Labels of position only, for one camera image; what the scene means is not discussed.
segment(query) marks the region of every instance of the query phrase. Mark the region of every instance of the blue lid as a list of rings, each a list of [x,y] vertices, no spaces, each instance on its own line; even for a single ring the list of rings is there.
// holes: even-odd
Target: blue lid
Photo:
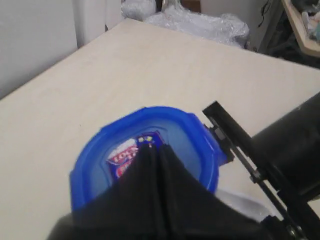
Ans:
[[[72,209],[109,188],[145,143],[169,144],[206,189],[216,190],[218,167],[227,158],[199,119],[172,107],[145,107],[103,127],[84,147],[70,173]]]

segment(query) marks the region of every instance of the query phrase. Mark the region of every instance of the label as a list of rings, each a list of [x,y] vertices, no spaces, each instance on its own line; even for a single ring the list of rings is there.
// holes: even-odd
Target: label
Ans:
[[[134,160],[139,147],[143,144],[152,144],[157,147],[164,143],[158,131],[145,132],[118,145],[107,157],[107,164],[110,168],[112,178],[120,178]]]

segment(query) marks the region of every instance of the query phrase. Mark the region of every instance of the clear plastic wrap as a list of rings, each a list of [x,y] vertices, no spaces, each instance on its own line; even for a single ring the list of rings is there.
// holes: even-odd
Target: clear plastic wrap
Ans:
[[[125,18],[144,21],[156,13],[156,0],[126,0],[121,4],[121,13]]]
[[[191,12],[179,3],[168,6],[144,22],[239,48],[245,46],[249,36],[248,25],[233,14],[208,16]]]

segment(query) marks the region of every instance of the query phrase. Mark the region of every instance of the black cylinder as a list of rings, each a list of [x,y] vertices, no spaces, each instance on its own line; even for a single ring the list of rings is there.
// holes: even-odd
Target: black cylinder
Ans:
[[[320,93],[255,135],[252,141],[307,201],[320,194]],[[265,163],[255,164],[263,167]]]

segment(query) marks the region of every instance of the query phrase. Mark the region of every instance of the wooden table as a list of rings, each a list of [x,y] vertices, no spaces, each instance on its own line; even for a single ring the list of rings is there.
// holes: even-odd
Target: wooden table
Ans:
[[[218,100],[254,135],[319,90],[317,69],[127,19],[0,101],[0,239],[45,239],[86,142],[143,106],[208,124]],[[219,187],[271,206],[237,160]]]
[[[320,44],[307,36],[301,14],[292,5],[291,0],[282,0],[282,3],[301,51],[310,56],[320,57]]]

